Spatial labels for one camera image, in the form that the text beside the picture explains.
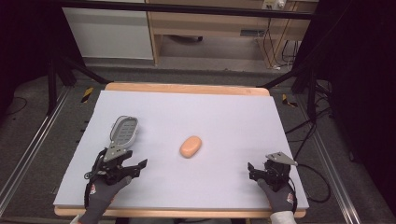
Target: gray floor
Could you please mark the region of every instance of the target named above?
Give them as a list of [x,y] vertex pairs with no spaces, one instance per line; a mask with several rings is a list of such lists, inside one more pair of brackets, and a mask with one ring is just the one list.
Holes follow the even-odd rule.
[[[118,81],[133,82],[163,82],[163,83],[194,83],[212,85],[242,85],[256,86],[272,80],[287,72],[288,67],[280,70],[267,69],[256,48],[253,38],[209,38],[203,42],[177,36],[168,36],[164,40],[161,62],[157,66],[146,63],[120,63],[116,68],[103,66],[91,67],[98,75]],[[15,189],[15,194],[2,211],[2,218],[16,219],[31,223],[67,222],[71,217],[57,217],[53,213],[53,200],[64,171],[73,157],[78,145],[78,139],[89,121],[94,109],[95,100],[104,87],[89,78],[76,73],[77,85],[69,90],[69,96],[64,103],[62,112],[53,123],[45,141],[40,145],[35,158],[27,169],[24,179]],[[292,79],[271,89],[271,95],[276,100],[276,106],[285,131],[305,121],[305,94],[298,95],[302,103],[299,107],[282,104],[282,94],[290,93]],[[15,95],[9,112],[20,112],[1,119],[0,125],[0,186],[7,183],[12,171],[17,166],[35,131],[45,118],[47,110],[46,79],[22,84]],[[81,97],[87,87],[94,87],[90,100],[83,104]],[[328,107],[326,101],[318,103],[317,110]],[[306,135],[308,127],[288,134],[290,149],[295,153]],[[316,132],[321,136],[341,180],[345,184],[347,194],[356,208],[361,223],[396,223],[393,214],[387,208],[382,196],[367,175],[361,164],[350,162],[348,149],[343,136],[339,133],[335,120],[325,114],[318,120]],[[305,143],[299,156],[299,163],[310,165],[326,176],[327,172],[318,155],[318,146],[311,137]],[[305,168],[299,168],[304,189],[314,199],[326,196],[326,186],[323,181]],[[340,208],[339,199],[332,192],[332,197],[326,203],[312,203],[304,218],[299,223],[346,223]],[[172,223],[172,219],[163,218],[133,218],[132,223]],[[252,223],[266,223],[263,219],[253,219]],[[231,223],[229,219],[211,219],[206,223]]]

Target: glove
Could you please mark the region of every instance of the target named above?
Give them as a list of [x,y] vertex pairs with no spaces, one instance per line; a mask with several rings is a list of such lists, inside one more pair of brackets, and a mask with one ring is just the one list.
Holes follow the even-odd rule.
[[272,210],[276,212],[293,211],[295,203],[295,195],[290,185],[285,185],[279,191],[274,192],[263,179],[258,179],[257,184],[267,195]]
[[114,199],[114,196],[131,183],[130,176],[124,177],[115,185],[108,185],[102,178],[95,180],[91,186],[90,205],[85,214],[79,219],[82,224],[97,224],[102,214]]

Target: wooden table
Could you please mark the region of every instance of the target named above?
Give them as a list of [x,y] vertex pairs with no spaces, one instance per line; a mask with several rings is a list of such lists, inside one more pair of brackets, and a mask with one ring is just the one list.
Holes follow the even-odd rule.
[[[148,83],[110,83],[106,91],[149,91],[149,92],[175,92],[199,94],[229,94],[229,95],[261,95],[270,96],[266,89],[236,87],[236,86],[203,86],[203,85],[178,85],[178,84],[148,84]],[[55,206],[58,216],[75,216],[83,214],[85,209],[81,206]],[[304,217],[305,210],[297,210],[296,217]],[[107,209],[104,216],[110,217],[210,217],[210,218],[264,218],[271,216],[272,212],[248,210],[173,210],[173,209]]]

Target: cabinet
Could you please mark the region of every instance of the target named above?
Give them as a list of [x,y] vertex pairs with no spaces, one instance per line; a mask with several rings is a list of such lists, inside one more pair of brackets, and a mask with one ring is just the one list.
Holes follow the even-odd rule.
[[153,59],[146,12],[64,8],[64,15],[84,58]]
[[[262,0],[146,0],[149,4],[170,4],[204,7],[237,7],[261,9]],[[287,1],[284,10],[288,11],[315,11],[317,1]],[[286,40],[302,40],[309,21],[201,15],[185,13],[148,12],[148,24],[153,46],[153,58],[155,63],[160,62],[160,51],[163,35],[198,35],[198,36],[242,36],[242,30],[267,31],[268,25],[271,31],[271,39],[263,33],[258,34],[260,48],[264,61],[268,67],[274,63],[275,56],[281,51]]]

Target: metal rail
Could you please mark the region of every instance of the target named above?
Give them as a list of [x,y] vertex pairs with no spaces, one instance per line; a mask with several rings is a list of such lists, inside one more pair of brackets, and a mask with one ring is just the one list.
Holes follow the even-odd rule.
[[54,110],[50,115],[46,116],[40,128],[36,132],[35,137],[29,144],[29,147],[25,150],[20,161],[18,162],[17,166],[15,167],[11,176],[9,177],[7,183],[1,189],[0,217],[5,212],[9,202],[11,201],[12,196],[14,195],[15,191],[18,188],[18,185],[21,183],[23,177],[25,176],[27,170],[29,169],[30,164],[35,158],[37,151],[40,149],[41,144],[44,142],[47,134],[49,133],[52,124],[58,117],[62,107],[64,106],[64,102],[67,98],[67,95],[70,92],[70,89],[71,87],[64,87],[58,98],[57,106],[54,108]]
[[[304,110],[304,108],[306,107],[306,103],[304,102],[304,100],[300,99],[300,96],[297,96],[296,99],[298,104],[301,105],[300,108],[304,114],[305,119],[309,119],[306,111]],[[361,220],[359,218],[358,212],[356,211],[353,202],[349,198],[347,189],[345,188],[340,175],[338,174],[334,164],[332,163],[332,159],[330,158],[329,153],[324,146],[320,134],[318,132],[315,132],[313,137],[317,146],[320,161],[322,162],[323,168],[327,172],[328,177],[330,178],[329,183],[332,187],[335,198],[337,199],[337,202],[341,208],[341,212],[346,219],[346,223],[360,224]]]

